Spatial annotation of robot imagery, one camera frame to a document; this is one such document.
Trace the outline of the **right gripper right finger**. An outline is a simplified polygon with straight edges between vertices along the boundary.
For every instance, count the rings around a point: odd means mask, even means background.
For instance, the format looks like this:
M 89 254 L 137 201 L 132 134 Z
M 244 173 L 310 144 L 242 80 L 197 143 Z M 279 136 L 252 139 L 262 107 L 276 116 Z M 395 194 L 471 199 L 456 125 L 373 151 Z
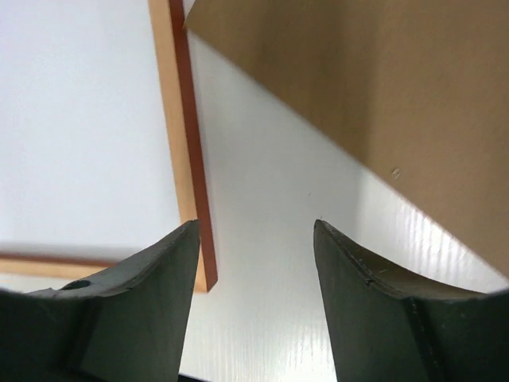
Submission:
M 313 248 L 338 380 L 507 380 L 506 290 L 428 279 L 322 220 Z

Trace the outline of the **orange wooden picture frame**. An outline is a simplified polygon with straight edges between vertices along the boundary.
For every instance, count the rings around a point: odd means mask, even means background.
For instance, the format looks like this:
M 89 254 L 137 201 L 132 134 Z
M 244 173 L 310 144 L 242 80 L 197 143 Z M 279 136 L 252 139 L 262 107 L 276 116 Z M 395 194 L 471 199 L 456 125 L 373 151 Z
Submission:
M 201 245 L 194 291 L 208 293 L 218 281 L 218 271 L 184 5 L 183 1 L 148 1 L 148 7 L 178 212 L 182 223 L 200 220 Z M 1 273 L 78 279 L 113 267 L 116 261 L 1 251 Z

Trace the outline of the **printed photo sheet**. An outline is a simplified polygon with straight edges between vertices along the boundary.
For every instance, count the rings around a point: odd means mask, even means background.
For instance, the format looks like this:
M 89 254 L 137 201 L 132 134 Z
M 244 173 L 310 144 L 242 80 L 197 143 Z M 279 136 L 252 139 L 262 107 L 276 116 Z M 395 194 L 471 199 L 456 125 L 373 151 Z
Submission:
M 2 2 L 2 248 L 119 259 L 179 223 L 147 2 Z

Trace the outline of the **brown frame backing board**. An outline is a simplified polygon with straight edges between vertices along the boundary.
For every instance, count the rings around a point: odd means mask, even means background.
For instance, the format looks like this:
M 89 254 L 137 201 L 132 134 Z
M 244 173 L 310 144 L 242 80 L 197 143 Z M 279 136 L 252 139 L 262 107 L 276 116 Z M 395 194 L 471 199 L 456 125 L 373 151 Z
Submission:
M 505 1 L 197 1 L 187 28 L 503 274 Z

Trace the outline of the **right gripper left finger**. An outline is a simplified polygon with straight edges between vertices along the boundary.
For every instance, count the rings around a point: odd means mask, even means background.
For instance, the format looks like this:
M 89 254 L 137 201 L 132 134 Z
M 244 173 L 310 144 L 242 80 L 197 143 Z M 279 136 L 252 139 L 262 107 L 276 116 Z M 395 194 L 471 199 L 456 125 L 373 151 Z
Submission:
M 191 220 L 59 290 L 3 290 L 2 380 L 178 380 L 199 251 Z

